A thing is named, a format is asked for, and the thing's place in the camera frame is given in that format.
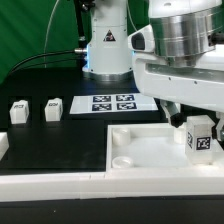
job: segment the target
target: black cable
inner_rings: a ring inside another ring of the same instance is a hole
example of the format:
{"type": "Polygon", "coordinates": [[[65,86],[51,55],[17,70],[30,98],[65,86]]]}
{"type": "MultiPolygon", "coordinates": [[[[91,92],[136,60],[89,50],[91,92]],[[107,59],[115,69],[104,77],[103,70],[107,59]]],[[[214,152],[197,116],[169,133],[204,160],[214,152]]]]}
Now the black cable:
{"type": "Polygon", "coordinates": [[[49,52],[46,54],[38,54],[32,57],[29,57],[27,59],[24,59],[23,61],[19,62],[18,64],[14,65],[12,69],[9,71],[8,76],[13,73],[15,70],[17,70],[20,66],[23,64],[32,61],[34,59],[43,58],[43,57],[51,57],[56,55],[65,55],[65,54],[75,54],[74,50],[68,50],[68,51],[56,51],[56,52],[49,52]]]}
{"type": "Polygon", "coordinates": [[[65,62],[65,61],[75,61],[75,60],[83,60],[83,57],[77,57],[77,58],[67,58],[67,59],[61,59],[61,60],[56,60],[56,61],[49,61],[49,62],[42,62],[42,63],[36,63],[36,64],[32,64],[32,65],[28,65],[22,68],[18,68],[14,71],[12,71],[9,76],[11,76],[13,73],[20,71],[20,70],[25,70],[27,68],[31,68],[31,67],[35,67],[35,66],[39,66],[39,65],[45,65],[45,64],[53,64],[53,63],[58,63],[58,62],[65,62]]]}
{"type": "Polygon", "coordinates": [[[79,34],[79,47],[85,48],[87,42],[85,39],[85,33],[84,33],[84,28],[83,28],[82,14],[81,14],[79,0],[73,0],[73,1],[74,1],[74,5],[75,5],[75,14],[76,14],[78,34],[79,34]]]}

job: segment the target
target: warning label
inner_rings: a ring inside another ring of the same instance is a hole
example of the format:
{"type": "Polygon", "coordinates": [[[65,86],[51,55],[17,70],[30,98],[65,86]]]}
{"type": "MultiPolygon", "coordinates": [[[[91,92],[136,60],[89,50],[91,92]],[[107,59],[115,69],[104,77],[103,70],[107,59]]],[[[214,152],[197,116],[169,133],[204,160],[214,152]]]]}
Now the warning label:
{"type": "Polygon", "coordinates": [[[104,38],[105,42],[110,42],[110,41],[116,41],[114,38],[114,35],[112,34],[112,32],[109,30],[107,35],[104,38]]]}

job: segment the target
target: cable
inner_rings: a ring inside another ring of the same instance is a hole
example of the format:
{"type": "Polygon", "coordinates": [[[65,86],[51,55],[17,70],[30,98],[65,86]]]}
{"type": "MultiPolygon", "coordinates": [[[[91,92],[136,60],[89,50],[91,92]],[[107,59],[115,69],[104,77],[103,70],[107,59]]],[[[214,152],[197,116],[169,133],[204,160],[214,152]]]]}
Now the cable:
{"type": "Polygon", "coordinates": [[[57,1],[56,1],[55,5],[54,5],[54,8],[53,8],[53,10],[52,10],[52,12],[51,12],[50,20],[49,20],[49,22],[48,22],[47,32],[46,32],[46,37],[45,37],[45,44],[44,44],[44,54],[46,54],[46,49],[47,49],[47,44],[48,44],[49,33],[50,33],[50,29],[51,29],[51,25],[52,25],[53,18],[54,18],[54,14],[55,14],[55,12],[56,12],[56,10],[57,10],[57,7],[58,7],[58,5],[59,5],[59,2],[60,2],[60,0],[57,0],[57,1]]]}
{"type": "Polygon", "coordinates": [[[42,63],[36,63],[36,64],[32,64],[32,65],[28,65],[28,66],[25,66],[25,67],[22,67],[22,68],[19,68],[19,69],[16,69],[14,70],[11,75],[14,73],[14,72],[17,72],[17,71],[20,71],[20,70],[25,70],[27,68],[31,68],[31,67],[35,67],[35,66],[39,66],[39,65],[44,65],[45,63],[46,64],[53,64],[53,63],[58,63],[58,62],[65,62],[65,61],[75,61],[75,60],[82,60],[83,58],[82,57],[77,57],[77,58],[67,58],[67,59],[61,59],[61,60],[56,60],[56,61],[49,61],[49,62],[42,62],[42,63]]]}
{"type": "Polygon", "coordinates": [[[136,29],[136,27],[135,27],[135,25],[134,25],[134,23],[133,23],[132,17],[131,17],[131,12],[130,12],[130,7],[129,7],[129,1],[128,1],[128,0],[127,0],[127,10],[128,10],[128,16],[129,16],[131,25],[132,25],[133,29],[134,29],[135,31],[137,31],[137,29],[136,29]]]}
{"type": "Polygon", "coordinates": [[[24,59],[23,61],[19,62],[15,66],[13,66],[12,69],[9,71],[8,76],[11,75],[12,72],[17,70],[23,64],[25,64],[29,61],[32,61],[34,59],[43,58],[43,57],[51,57],[51,56],[56,56],[56,55],[74,54],[74,53],[75,53],[74,50],[68,50],[68,51],[49,52],[46,54],[39,54],[39,55],[32,56],[30,58],[24,59]]]}

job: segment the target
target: white plastic platform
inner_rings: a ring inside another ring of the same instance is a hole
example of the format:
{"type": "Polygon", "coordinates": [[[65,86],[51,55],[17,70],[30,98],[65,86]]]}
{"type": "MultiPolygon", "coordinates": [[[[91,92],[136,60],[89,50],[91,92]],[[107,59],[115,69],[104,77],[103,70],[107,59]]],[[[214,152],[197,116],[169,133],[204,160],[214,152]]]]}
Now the white plastic platform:
{"type": "Polygon", "coordinates": [[[109,126],[106,172],[2,176],[0,201],[224,194],[219,144],[212,143],[217,147],[212,165],[191,165],[173,132],[169,124],[109,126]],[[122,146],[113,144],[117,128],[130,130],[130,144],[122,139],[122,146]],[[127,168],[112,167],[115,158],[124,157],[120,164],[127,168]]]}

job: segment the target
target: black table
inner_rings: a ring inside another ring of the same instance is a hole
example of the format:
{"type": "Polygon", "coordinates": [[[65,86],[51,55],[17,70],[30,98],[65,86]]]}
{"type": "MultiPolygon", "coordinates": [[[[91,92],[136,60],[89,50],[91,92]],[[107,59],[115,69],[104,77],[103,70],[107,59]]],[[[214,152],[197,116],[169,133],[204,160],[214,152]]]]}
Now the black table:
{"type": "MultiPolygon", "coordinates": [[[[167,122],[158,111],[70,115],[73,97],[137,93],[134,80],[99,83],[77,69],[30,69],[15,73],[0,86],[0,131],[10,148],[0,161],[0,175],[99,172],[106,166],[110,124],[167,122]],[[46,123],[49,99],[63,99],[60,122],[46,123]],[[28,100],[26,124],[11,125],[13,102],[28,100]]],[[[185,115],[214,113],[191,107],[185,115]]],[[[1,223],[222,223],[224,197],[157,197],[0,203],[1,223]]]]}

